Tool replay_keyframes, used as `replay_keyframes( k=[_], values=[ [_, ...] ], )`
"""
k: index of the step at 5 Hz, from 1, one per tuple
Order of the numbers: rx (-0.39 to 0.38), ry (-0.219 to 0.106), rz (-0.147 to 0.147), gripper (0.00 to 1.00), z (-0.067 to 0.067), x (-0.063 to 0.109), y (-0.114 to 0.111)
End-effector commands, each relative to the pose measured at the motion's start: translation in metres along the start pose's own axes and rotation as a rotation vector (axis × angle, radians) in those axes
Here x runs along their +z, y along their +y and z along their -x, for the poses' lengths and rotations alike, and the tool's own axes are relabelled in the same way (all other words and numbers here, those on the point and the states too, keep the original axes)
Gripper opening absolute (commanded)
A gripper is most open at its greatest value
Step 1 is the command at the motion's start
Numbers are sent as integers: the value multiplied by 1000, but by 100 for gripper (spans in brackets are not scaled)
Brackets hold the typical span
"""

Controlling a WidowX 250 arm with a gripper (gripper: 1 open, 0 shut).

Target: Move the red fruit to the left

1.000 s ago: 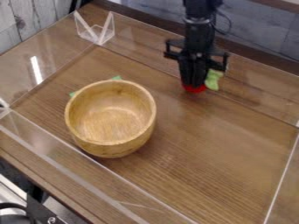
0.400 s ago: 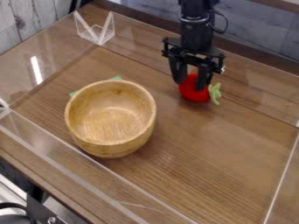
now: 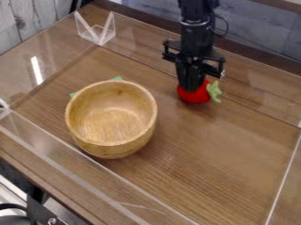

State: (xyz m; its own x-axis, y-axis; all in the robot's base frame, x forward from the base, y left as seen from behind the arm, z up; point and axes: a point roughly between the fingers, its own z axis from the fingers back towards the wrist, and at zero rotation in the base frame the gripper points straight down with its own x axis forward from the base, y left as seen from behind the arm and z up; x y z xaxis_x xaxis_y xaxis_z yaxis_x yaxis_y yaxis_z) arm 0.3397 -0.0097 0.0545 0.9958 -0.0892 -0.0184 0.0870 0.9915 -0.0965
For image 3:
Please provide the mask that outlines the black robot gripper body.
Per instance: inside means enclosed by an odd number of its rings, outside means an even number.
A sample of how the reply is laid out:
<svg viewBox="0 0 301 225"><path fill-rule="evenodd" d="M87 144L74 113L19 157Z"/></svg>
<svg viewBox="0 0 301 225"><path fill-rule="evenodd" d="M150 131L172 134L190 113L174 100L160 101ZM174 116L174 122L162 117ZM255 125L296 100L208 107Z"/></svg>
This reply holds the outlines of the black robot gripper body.
<svg viewBox="0 0 301 225"><path fill-rule="evenodd" d="M166 61L196 64L209 76L215 76L219 79L225 76L227 57L213 47L209 47L201 53L189 53L181 48L178 40L165 40L162 45L162 58Z"/></svg>

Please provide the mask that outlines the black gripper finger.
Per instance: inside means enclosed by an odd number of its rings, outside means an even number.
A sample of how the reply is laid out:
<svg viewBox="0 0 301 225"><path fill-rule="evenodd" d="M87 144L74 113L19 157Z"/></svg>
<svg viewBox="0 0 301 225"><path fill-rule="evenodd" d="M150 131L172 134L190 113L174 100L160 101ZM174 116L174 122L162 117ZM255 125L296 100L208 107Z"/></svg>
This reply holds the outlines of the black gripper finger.
<svg viewBox="0 0 301 225"><path fill-rule="evenodd" d="M185 91L190 91L189 72L190 66L185 62L176 62L180 86Z"/></svg>
<svg viewBox="0 0 301 225"><path fill-rule="evenodd" d="M205 74L204 69L198 64L192 65L192 90L196 91L204 84Z"/></svg>

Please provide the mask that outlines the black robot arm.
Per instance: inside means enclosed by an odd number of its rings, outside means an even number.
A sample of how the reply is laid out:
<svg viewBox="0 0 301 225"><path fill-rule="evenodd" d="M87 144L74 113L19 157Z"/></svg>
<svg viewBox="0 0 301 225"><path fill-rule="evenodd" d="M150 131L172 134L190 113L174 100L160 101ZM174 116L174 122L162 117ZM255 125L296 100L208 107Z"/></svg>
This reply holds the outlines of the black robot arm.
<svg viewBox="0 0 301 225"><path fill-rule="evenodd" d="M227 58L215 45L220 0L178 0L180 40L162 42L162 58L176 64L180 87L194 92L206 76L224 77Z"/></svg>

